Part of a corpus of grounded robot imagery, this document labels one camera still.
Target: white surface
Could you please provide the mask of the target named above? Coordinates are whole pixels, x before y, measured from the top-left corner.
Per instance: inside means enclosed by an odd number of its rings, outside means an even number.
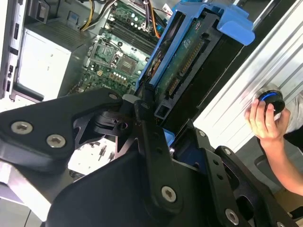
[[[253,95],[277,85],[289,103],[303,90],[303,1],[297,0],[194,122],[211,145],[238,151],[253,136],[244,112]]]
[[[101,139],[99,143],[100,145],[94,144],[93,146],[86,144],[75,150],[68,163],[68,168],[87,175],[109,163],[109,156],[111,153],[115,153],[116,144],[107,139]],[[100,151],[104,146],[106,146],[106,151],[103,156],[100,156]]]
[[[44,101],[57,98],[70,56],[70,51],[26,30],[19,83],[42,94]]]
[[[9,0],[0,0],[0,65],[2,59],[3,39],[6,22],[6,13]]]

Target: ribbed metal surface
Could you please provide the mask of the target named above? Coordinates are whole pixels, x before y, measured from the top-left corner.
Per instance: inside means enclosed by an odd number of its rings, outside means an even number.
[[[59,20],[50,21],[46,25],[39,23],[35,29],[38,29],[43,37],[54,37],[56,40],[52,40],[53,42],[65,44],[69,49],[81,46],[88,38],[84,33],[73,30]]]
[[[263,86],[277,85],[289,103],[303,90],[303,0],[297,0],[194,122],[213,147],[238,151],[252,136],[244,112]]]

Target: cable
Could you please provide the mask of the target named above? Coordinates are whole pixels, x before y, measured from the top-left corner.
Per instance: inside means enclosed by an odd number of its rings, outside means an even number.
[[[144,7],[143,1],[139,0],[140,4],[138,4],[137,2],[131,1],[132,4],[139,6],[140,8],[143,8],[145,10],[146,13],[146,8]],[[156,17],[156,23],[158,25],[160,25],[161,27],[165,28],[166,27],[166,23],[161,19],[161,17],[154,11],[154,15]]]
[[[165,13],[165,14],[167,14],[167,15],[171,16],[171,14],[170,14],[170,13],[165,12],[165,11],[164,11],[164,10],[162,10],[162,9],[153,8],[153,10],[161,11],[161,12],[163,12],[163,13]]]
[[[153,29],[155,30],[155,35],[157,36],[157,38],[160,39],[160,35],[158,34],[158,31],[157,31],[157,27],[156,27],[156,22],[155,22],[155,15],[153,13],[153,9],[152,9],[152,4],[149,2],[149,5],[150,5],[150,8],[151,8],[151,17],[152,17],[152,25],[153,25]]]
[[[84,29],[86,29],[89,26],[89,24],[91,23],[91,20],[93,18],[93,14],[94,14],[94,10],[95,10],[95,2],[93,0],[89,0],[89,2],[90,2],[89,19],[87,20],[86,24],[80,28],[81,31],[84,31]]]
[[[102,11],[101,11],[100,14],[99,14],[99,16],[98,16],[95,20],[91,21],[90,25],[87,26],[87,28],[85,28],[85,29],[83,29],[83,30],[85,31],[85,30],[89,29],[90,27],[92,27],[92,26],[96,25],[97,23],[99,23],[99,21],[100,21],[100,19],[102,18],[102,16],[106,13],[106,11],[107,11],[107,10],[108,10],[116,1],[117,1],[117,0],[113,0],[113,1],[111,1],[111,2],[108,2],[108,4],[105,4],[104,7],[103,7],[103,9],[102,9]]]

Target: green circuit board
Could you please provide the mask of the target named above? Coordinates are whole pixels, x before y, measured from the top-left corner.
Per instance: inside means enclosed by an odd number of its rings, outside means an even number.
[[[118,74],[111,68],[90,64],[91,69],[87,71],[75,92],[81,93],[102,87],[110,88],[119,95],[133,94],[134,85],[124,80],[124,76]]]
[[[107,21],[122,20],[133,24],[131,29],[138,32],[138,26],[145,21],[144,17],[120,1],[114,7]],[[108,23],[100,29],[101,35],[94,40],[87,70],[70,93],[101,87],[110,88],[121,96],[135,92],[136,82],[150,56],[113,35],[110,29],[106,29],[107,26]]]
[[[160,102],[164,98],[173,97],[178,86],[185,79],[188,69],[199,53],[207,47],[208,34],[203,33],[203,18],[198,18],[192,23],[188,33],[171,59],[161,80],[159,81],[155,101]]]
[[[145,27],[145,17],[138,12],[135,12],[133,9],[129,8],[129,6],[122,2],[118,2],[113,16],[126,24],[134,26],[134,28],[138,30],[142,30],[142,32],[149,32],[152,28],[151,25]]]

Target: bolt hole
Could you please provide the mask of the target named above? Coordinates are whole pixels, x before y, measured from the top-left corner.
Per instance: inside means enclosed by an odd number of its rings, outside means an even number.
[[[121,131],[127,129],[127,127],[128,127],[128,125],[125,122],[119,123],[117,126],[118,130],[121,130]]]
[[[218,177],[220,180],[223,180],[223,177],[222,177],[220,174],[217,174],[217,177]]]
[[[25,125],[25,124],[20,124],[20,125],[17,126],[17,129],[18,129],[18,130],[23,130],[23,131],[25,131],[25,130],[27,129],[27,125]]]
[[[157,151],[159,154],[162,154],[162,149],[161,149],[161,148],[156,148],[156,151]]]
[[[166,194],[168,197],[170,197],[170,198],[172,197],[172,193],[171,193],[169,190],[166,190],[166,191],[165,191],[165,194]]]
[[[197,162],[193,164],[193,167],[194,167],[194,168],[197,168],[197,169],[200,169],[200,165],[199,165],[199,163],[197,163]]]
[[[52,138],[52,142],[59,144],[61,143],[61,140],[58,138]]]
[[[230,216],[231,216],[232,220],[234,220],[234,221],[236,220],[236,217],[234,216],[234,214],[230,213]]]

